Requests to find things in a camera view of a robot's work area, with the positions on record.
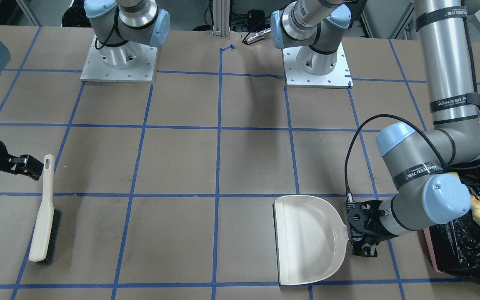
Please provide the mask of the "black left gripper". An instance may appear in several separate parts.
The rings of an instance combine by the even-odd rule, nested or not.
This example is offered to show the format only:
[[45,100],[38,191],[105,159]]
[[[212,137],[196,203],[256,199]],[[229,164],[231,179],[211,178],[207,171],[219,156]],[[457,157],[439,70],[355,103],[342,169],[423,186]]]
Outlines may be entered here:
[[380,220],[385,216],[381,203],[381,200],[345,201],[345,220],[354,256],[377,258],[378,243],[390,239],[390,232]]

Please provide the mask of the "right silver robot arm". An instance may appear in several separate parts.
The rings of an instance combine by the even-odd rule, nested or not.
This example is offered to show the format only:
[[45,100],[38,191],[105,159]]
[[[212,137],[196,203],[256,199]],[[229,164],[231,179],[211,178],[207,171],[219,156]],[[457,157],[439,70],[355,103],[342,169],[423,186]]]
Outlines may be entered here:
[[0,196],[38,199],[28,155],[57,164],[55,191],[127,193],[171,28],[154,0],[86,0],[91,28],[0,26]]

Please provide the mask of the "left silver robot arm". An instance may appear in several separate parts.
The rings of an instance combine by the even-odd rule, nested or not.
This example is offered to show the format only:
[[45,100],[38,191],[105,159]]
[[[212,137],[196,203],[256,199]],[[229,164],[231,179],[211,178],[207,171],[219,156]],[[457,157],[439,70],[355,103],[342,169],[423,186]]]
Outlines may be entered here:
[[415,0],[433,130],[404,118],[380,131],[376,144],[398,194],[389,201],[353,200],[344,163],[349,241],[354,255],[375,258],[380,242],[464,216],[472,203],[455,172],[480,168],[480,95],[468,34],[468,0]]

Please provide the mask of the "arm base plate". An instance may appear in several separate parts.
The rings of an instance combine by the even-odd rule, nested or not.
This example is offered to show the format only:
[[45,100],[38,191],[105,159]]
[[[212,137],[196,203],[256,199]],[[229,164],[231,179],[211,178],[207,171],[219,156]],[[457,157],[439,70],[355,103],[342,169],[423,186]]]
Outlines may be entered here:
[[92,39],[80,79],[85,82],[152,83],[160,49],[137,42],[96,49]]
[[288,87],[354,87],[342,42],[337,51],[329,55],[316,53],[309,46],[297,46],[282,49],[282,57]]

